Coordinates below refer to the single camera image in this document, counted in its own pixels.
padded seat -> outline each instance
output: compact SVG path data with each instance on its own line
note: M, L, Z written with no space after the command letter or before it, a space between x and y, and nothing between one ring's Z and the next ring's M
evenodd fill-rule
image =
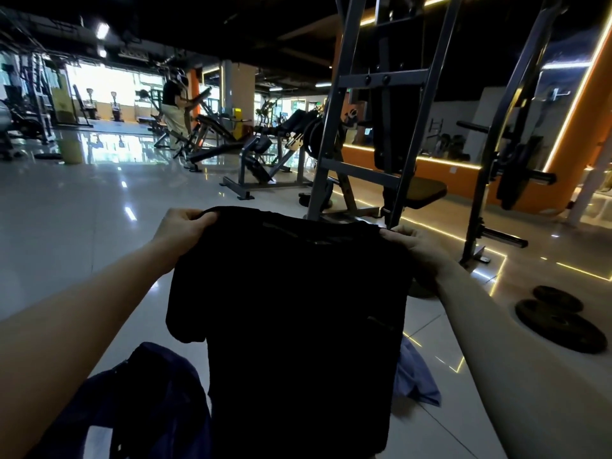
M410 182L404 206L411 209L421 209L446 196L448 188L444 182L414 176Z

black t-shirt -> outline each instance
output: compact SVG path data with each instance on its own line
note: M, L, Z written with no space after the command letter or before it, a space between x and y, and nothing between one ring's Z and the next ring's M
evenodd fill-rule
M162 104L176 106L176 97L180 96L180 87L172 81L166 81L162 92Z
M176 265L166 325L208 342L214 457L384 450L406 249L365 222L211 210L218 221Z

black ceiling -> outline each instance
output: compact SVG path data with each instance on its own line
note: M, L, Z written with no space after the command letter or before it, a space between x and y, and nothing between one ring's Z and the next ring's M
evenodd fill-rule
M487 85L504 85L542 0L463 0L442 74L438 99L477 99ZM368 0L374 6L375 0ZM548 55L589 55L610 0L565 0L568 10L555 24ZM329 80L340 27L334 0L3 0L8 8L75 26L104 20L120 40L138 49L143 41L165 46L177 60L217 57L262 68L268 82L312 89ZM426 9L424 64L433 55L445 3ZM62 48L52 33L24 23L45 46ZM79 39L72 39L79 44Z

glossy floor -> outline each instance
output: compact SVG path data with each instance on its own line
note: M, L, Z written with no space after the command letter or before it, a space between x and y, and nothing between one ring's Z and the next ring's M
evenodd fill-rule
M171 206L210 208L236 204L301 217L306 209L297 203L301 190L262 190L255 200L238 201L220 187L222 177L237 174L237 156L208 161L202 173L183 169L167 152L153 149L150 136L73 133L80 141L84 164L67 165L36 161L28 145L27 157L0 165L0 318L89 276L123 254L141 246L153 235L165 210ZM293 177L281 174L280 177ZM377 186L354 180L360 203L379 205ZM341 207L341 197L334 195ZM444 199L419 211L404 212L403 221L429 230L451 254L462 246L469 205ZM508 309L530 295L535 285L559 286L585 302L584 316L612 335L610 230L583 224L570 229L562 223L495 210L487 212L489 227L529 239L525 250L491 246L491 263L474 272L498 305ZM286 253L271 253L279 261L262 280L273 281L278 267L292 261ZM249 266L249 258L243 260ZM364 267L377 260L364 258ZM219 267L218 258L211 261ZM282 286L301 292L305 271L294 269ZM158 280L118 336L95 372L124 360L142 341L154 341L186 356L208 386L205 343L183 345L168 333L164 317L171 275ZM203 283L202 293L206 293ZM503 458L504 452L486 416L456 342L444 308L435 299L409 298L404 332L409 335L442 392L442 406L434 408L412 401L394 406L387 449L380 458ZM549 345L571 367L612 398L612 359L609 353L586 356L556 347L525 331L525 337Z

white label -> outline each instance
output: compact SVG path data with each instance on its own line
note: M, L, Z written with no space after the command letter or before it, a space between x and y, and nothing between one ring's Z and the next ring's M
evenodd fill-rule
M109 459L113 430L105 426L92 425L87 431L83 459Z

